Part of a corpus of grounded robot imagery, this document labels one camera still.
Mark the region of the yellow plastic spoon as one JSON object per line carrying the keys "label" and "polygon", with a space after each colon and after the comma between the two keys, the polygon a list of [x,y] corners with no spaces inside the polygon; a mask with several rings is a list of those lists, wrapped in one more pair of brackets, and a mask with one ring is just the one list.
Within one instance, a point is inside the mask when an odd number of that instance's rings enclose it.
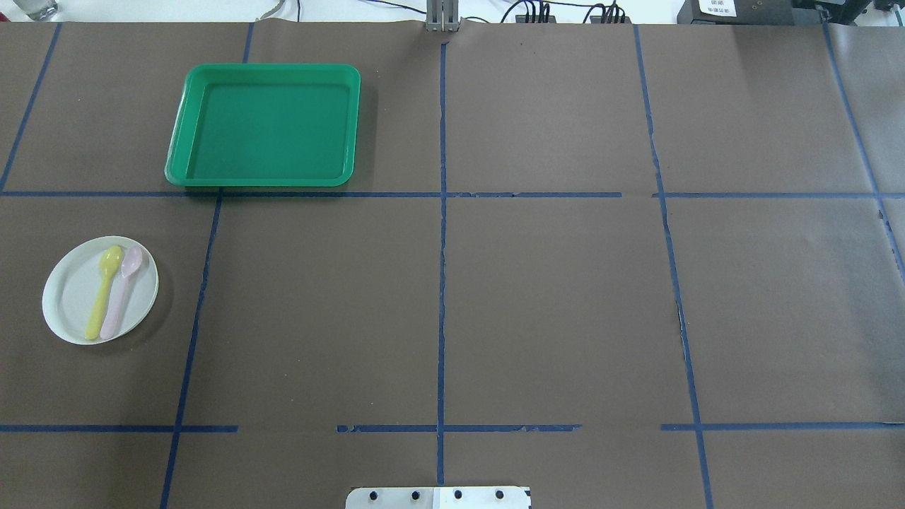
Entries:
{"label": "yellow plastic spoon", "polygon": [[112,282],[122,266],[123,255],[122,246],[119,245],[111,245],[101,254],[99,260],[99,289],[83,333],[86,341],[95,341],[95,339],[100,338],[100,330],[103,328],[107,307],[109,306]]}

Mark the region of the metal base plate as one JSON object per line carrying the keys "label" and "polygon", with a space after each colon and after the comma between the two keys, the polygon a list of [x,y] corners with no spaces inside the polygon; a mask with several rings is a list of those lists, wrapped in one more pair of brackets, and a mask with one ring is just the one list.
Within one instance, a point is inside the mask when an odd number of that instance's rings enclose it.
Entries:
{"label": "metal base plate", "polygon": [[361,487],[346,497],[346,508],[531,508],[529,487],[410,486]]}

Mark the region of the grey aluminium post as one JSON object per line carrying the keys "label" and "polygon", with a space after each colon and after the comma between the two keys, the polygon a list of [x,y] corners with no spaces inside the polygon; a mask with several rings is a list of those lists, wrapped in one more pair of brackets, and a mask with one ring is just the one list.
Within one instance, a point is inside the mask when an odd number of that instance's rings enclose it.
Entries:
{"label": "grey aluminium post", "polygon": [[430,33],[458,32],[462,25],[459,7],[459,0],[426,1],[426,31]]}

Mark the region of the pink plastic spoon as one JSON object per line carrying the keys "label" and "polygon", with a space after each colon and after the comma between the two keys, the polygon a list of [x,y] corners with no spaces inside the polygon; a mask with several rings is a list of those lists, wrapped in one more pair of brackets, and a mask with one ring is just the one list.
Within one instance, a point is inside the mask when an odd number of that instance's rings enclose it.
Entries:
{"label": "pink plastic spoon", "polygon": [[113,339],[119,331],[127,305],[127,290],[129,290],[132,279],[138,274],[143,263],[143,249],[138,245],[130,246],[125,252],[120,265],[119,276],[122,281],[117,287],[117,292],[111,298],[109,309],[107,309],[107,314],[100,329],[100,339],[104,339],[104,341]]}

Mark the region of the black computer box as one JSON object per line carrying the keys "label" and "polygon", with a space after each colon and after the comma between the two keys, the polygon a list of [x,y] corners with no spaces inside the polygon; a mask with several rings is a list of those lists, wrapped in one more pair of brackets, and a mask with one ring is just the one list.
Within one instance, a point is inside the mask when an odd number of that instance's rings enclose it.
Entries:
{"label": "black computer box", "polygon": [[678,25],[795,25],[791,1],[683,1]]}

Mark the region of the green plastic tray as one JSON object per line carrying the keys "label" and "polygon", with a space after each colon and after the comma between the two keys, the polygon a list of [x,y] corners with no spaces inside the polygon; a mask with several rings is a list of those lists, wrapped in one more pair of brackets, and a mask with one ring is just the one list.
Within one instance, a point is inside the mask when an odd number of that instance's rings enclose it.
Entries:
{"label": "green plastic tray", "polygon": [[353,176],[361,75],[348,64],[217,62],[185,77],[164,174],[178,187],[325,187]]}

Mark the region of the white round plate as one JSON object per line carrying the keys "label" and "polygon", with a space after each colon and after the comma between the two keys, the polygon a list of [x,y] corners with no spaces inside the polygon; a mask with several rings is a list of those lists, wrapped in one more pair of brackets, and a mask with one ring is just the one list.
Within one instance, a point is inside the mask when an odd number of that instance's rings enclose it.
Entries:
{"label": "white round plate", "polygon": [[[159,288],[158,268],[144,245],[124,236],[100,236],[86,241],[68,252],[55,265],[42,294],[43,318],[47,326],[59,338],[71,344],[87,346],[113,340],[104,341],[99,338],[95,341],[86,341],[83,337],[99,289],[99,260],[111,245],[122,246],[124,255],[132,245],[138,245],[144,251],[144,263],[127,290],[127,305],[122,325],[113,339],[132,332],[144,321],[154,306]],[[120,281],[122,280],[118,271],[112,282],[109,305]]]}

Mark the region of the clear water bottle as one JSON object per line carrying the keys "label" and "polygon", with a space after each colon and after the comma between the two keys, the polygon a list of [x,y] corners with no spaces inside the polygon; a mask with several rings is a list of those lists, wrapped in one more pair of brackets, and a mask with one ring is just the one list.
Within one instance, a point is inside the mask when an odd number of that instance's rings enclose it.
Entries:
{"label": "clear water bottle", "polygon": [[56,0],[13,0],[22,13],[32,21],[47,21],[55,16],[59,10]]}

